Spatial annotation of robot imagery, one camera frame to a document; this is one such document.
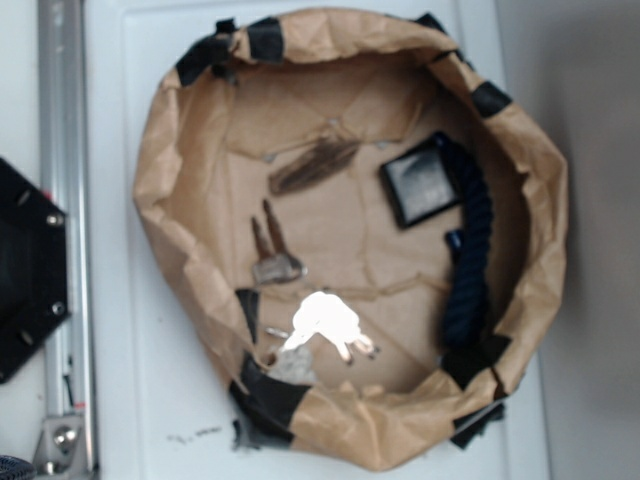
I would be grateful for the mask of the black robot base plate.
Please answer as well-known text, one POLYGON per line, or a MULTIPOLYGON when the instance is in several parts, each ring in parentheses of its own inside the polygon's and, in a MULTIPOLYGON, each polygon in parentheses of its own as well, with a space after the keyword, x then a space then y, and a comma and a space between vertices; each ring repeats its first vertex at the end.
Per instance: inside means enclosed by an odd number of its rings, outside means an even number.
POLYGON ((68 317, 66 214, 1 161, 1 382, 68 317))

